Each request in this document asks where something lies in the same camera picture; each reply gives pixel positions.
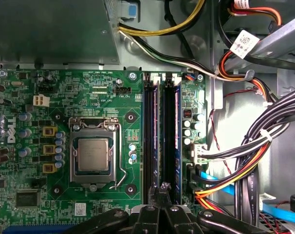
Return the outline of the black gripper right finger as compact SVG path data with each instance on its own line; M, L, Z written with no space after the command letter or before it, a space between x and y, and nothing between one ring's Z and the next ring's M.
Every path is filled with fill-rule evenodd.
M173 234L266 234L265 230L212 209L200 211L197 216L171 202L165 214Z

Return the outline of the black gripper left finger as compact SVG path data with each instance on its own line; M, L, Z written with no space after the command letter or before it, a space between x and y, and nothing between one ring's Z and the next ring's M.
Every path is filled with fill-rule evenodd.
M77 224L64 234L156 234L159 229L159 189L151 187L148 204L135 207L135 211L114 208Z

